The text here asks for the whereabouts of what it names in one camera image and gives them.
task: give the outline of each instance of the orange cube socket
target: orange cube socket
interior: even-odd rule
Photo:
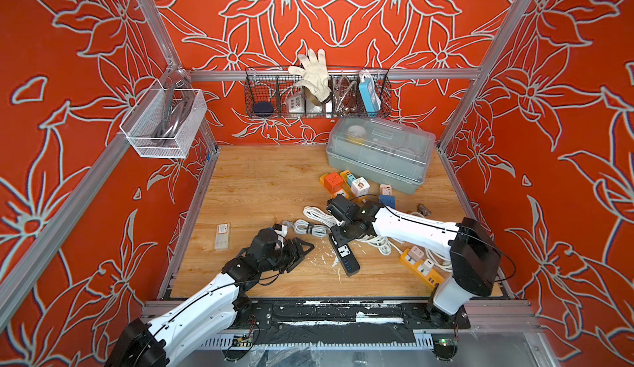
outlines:
[[[330,173],[326,176],[323,182],[324,188],[331,193],[334,194],[339,189],[343,187],[344,179],[338,173]]]

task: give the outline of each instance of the blue power strip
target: blue power strip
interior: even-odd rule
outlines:
[[[380,195],[378,201],[387,207],[396,208],[396,198],[392,195]]]

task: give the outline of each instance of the white wire basket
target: white wire basket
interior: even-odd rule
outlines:
[[[174,89],[170,111],[184,99],[192,99],[193,102],[188,113],[179,114],[178,121],[181,124],[172,137],[154,137],[157,127],[162,125],[167,104],[165,98],[169,97],[170,91],[156,80],[148,89],[148,95],[149,93],[154,93],[149,105],[145,109],[135,106],[123,119],[119,128],[142,158],[187,158],[200,123],[207,112],[202,91]],[[174,118],[171,119],[170,125],[175,125]]]

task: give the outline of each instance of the robot forearm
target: robot forearm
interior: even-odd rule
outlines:
[[[491,294],[500,254],[478,221],[428,220],[381,203],[366,202],[359,206],[342,196],[330,200],[327,210],[340,222],[331,228],[330,242],[348,276],[358,272],[360,266],[347,243],[366,235],[408,241],[451,259],[453,276],[435,288],[428,303],[428,312],[435,323],[450,318],[471,297]]]
[[[249,248],[229,261],[207,286],[149,324],[128,324],[115,344],[106,367],[177,365],[196,347],[232,324],[249,317],[251,300],[245,292],[263,272],[290,272],[313,250],[299,238],[287,241],[273,229],[263,229]]]

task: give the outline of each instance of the orange power strip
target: orange power strip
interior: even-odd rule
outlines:
[[[399,260],[403,265],[409,268],[414,275],[422,279],[422,281],[431,288],[444,282],[444,278],[434,270],[434,263],[430,259],[416,261],[416,259],[409,254],[408,248],[401,254]]]

